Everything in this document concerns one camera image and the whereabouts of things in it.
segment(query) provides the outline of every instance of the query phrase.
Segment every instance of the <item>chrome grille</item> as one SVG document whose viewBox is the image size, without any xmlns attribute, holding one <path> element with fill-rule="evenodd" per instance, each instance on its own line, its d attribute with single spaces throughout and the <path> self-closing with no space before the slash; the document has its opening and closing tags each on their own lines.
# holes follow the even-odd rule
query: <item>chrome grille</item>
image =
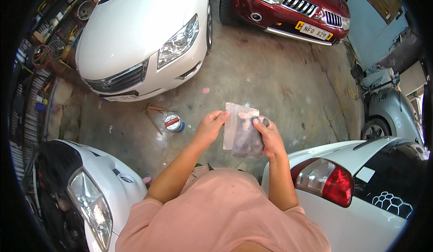
<svg viewBox="0 0 433 252">
<path fill-rule="evenodd" d="M 319 7 L 307 0 L 284 0 L 282 5 L 307 17 L 312 17 Z"/>
<path fill-rule="evenodd" d="M 341 27 L 341 16 L 325 10 L 326 25 L 332 27 Z"/>
<path fill-rule="evenodd" d="M 87 80 L 85 82 L 93 90 L 104 93 L 115 93 L 126 90 L 144 81 L 149 59 L 139 63 L 117 75 L 101 80 Z"/>
</svg>

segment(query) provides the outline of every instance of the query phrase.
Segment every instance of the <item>silver car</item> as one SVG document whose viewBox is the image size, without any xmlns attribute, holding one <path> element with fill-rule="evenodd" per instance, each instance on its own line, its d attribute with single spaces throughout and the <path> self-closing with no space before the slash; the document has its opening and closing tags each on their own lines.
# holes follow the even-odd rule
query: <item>silver car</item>
<svg viewBox="0 0 433 252">
<path fill-rule="evenodd" d="M 367 123 L 361 139 L 398 136 L 424 145 L 419 119 L 409 99 L 400 91 L 388 88 L 371 94 Z"/>
</svg>

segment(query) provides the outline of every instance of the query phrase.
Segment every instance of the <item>hand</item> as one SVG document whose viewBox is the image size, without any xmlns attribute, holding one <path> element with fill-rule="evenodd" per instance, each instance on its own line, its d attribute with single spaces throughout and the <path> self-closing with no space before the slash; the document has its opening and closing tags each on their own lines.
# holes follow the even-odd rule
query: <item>hand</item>
<svg viewBox="0 0 433 252">
<path fill-rule="evenodd" d="M 278 132 L 277 126 L 272 121 L 269 121 L 268 127 L 259 122 L 258 119 L 254 119 L 252 123 L 254 127 L 262 134 L 263 144 L 265 145 L 263 152 L 269 158 L 269 160 L 273 160 L 278 156 L 287 157 L 283 139 Z"/>
<path fill-rule="evenodd" d="M 218 136 L 219 129 L 230 117 L 229 111 L 216 110 L 203 116 L 191 144 L 207 149 Z"/>
</svg>

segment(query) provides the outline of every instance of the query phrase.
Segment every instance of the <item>red suv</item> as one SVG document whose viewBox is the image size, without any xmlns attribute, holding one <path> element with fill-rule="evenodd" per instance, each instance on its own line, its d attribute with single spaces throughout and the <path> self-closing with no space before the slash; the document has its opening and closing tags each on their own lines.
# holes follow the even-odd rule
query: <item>red suv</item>
<svg viewBox="0 0 433 252">
<path fill-rule="evenodd" d="M 345 0 L 220 0 L 221 23 L 236 25 L 239 17 L 268 33 L 329 46 L 340 43 L 350 25 Z"/>
</svg>

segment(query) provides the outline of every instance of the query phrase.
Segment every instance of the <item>tire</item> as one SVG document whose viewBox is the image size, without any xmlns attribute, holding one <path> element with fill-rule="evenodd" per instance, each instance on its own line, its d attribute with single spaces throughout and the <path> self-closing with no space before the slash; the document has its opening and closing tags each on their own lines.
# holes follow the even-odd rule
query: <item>tire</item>
<svg viewBox="0 0 433 252">
<path fill-rule="evenodd" d="M 380 136 L 391 136 L 388 123 L 382 119 L 374 118 L 369 120 L 361 131 L 361 140 L 374 140 Z"/>
<path fill-rule="evenodd" d="M 207 50 L 209 51 L 212 47 L 213 44 L 213 38 L 212 38 L 212 33 L 213 33 L 213 27 L 212 27 L 212 6 L 210 5 L 210 0 L 209 0 L 209 5 L 207 7 L 207 26 L 206 26 L 206 44 L 207 44 Z"/>
<path fill-rule="evenodd" d="M 223 25 L 239 25 L 233 16 L 232 0 L 219 0 L 219 19 Z"/>
</svg>

